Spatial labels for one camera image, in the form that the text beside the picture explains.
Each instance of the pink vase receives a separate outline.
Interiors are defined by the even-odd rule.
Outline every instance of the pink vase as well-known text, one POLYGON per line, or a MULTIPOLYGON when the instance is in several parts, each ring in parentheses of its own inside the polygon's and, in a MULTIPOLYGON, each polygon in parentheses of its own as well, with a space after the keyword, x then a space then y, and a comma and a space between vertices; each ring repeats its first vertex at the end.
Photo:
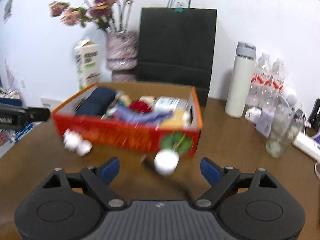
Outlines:
POLYGON ((137 33, 111 32, 107 38, 107 68, 112 81, 135 82, 133 68, 137 65, 137 33))

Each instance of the table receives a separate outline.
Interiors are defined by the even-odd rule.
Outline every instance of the table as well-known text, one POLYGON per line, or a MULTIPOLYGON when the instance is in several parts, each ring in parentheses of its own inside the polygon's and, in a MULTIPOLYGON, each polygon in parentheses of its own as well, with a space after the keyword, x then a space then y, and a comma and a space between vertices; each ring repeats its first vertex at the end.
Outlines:
MULTIPOLYGON (((196 199, 209 189, 199 169, 208 157, 221 167, 234 166, 242 172, 269 170, 303 206, 307 220, 299 240, 319 240, 320 180, 314 173, 315 161, 290 146, 281 159, 265 151, 266 139, 246 119, 233 119, 224 113, 225 102, 209 99, 204 111, 204 127, 194 159, 181 159, 172 178, 189 187, 196 199)), ((95 146, 84 157, 63 148, 52 121, 42 123, 0 159, 0 239, 20 240, 14 211, 31 190, 52 169, 78 172, 87 166, 99 166, 109 158, 120 159, 120 173, 110 187, 124 200, 182 199, 183 195, 159 180, 140 164, 141 153, 108 146, 95 146)))

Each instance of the carton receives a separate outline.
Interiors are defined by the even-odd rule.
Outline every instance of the carton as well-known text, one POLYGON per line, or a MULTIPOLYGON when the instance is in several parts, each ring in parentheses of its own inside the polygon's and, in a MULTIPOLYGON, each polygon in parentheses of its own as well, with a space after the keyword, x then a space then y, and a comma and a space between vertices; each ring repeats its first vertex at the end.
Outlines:
POLYGON ((79 91, 52 111, 58 134, 62 137, 67 129, 76 131, 94 145, 105 144, 128 148, 141 153, 156 153, 161 149, 172 148, 177 141, 177 152, 182 156, 193 157, 202 128, 202 118, 194 87, 163 83, 107 83, 98 82, 79 91), (79 101, 87 98, 97 87, 106 86, 125 92, 131 100, 152 95, 182 98, 188 101, 191 125, 185 129, 146 127, 143 124, 128 124, 99 116, 74 115, 79 101))
POLYGON ((100 80, 100 65, 98 61, 98 45, 84 39, 75 47, 79 90, 100 80))

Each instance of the wall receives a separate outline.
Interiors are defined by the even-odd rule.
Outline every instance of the wall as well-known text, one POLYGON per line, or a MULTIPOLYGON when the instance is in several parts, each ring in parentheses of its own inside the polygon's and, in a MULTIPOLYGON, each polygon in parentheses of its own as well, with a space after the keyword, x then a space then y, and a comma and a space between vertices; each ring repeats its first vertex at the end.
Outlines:
MULTIPOLYGON (((1 0, 2 14, 7 0, 1 0)), ((54 0, 13 0, 13 15, 4 25, 0 21, 0 74, 4 59, 18 72, 18 80, 28 105, 40 105, 40 97, 65 99, 77 91, 73 45, 89 36, 100 44, 103 80, 105 40, 92 25, 86 29, 65 27, 50 18, 48 4, 54 0)), ((74 6, 81 0, 68 0, 74 6)), ((139 28, 141 7, 165 7, 168 0, 136 0, 129 29, 139 28)), ((293 86, 304 109, 311 111, 320 96, 320 0, 192 0, 194 8, 217 8, 218 22, 210 97, 226 99, 236 44, 247 41, 262 52, 285 60, 290 70, 287 84, 293 86)))

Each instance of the milk carton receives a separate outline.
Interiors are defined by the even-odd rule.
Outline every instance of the milk carton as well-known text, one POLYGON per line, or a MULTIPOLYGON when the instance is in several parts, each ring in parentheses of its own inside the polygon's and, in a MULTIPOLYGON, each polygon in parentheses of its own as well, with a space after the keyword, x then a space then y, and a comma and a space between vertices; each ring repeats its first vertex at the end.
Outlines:
POLYGON ((75 61, 79 90, 100 81, 97 44, 89 39, 81 40, 75 47, 75 61))

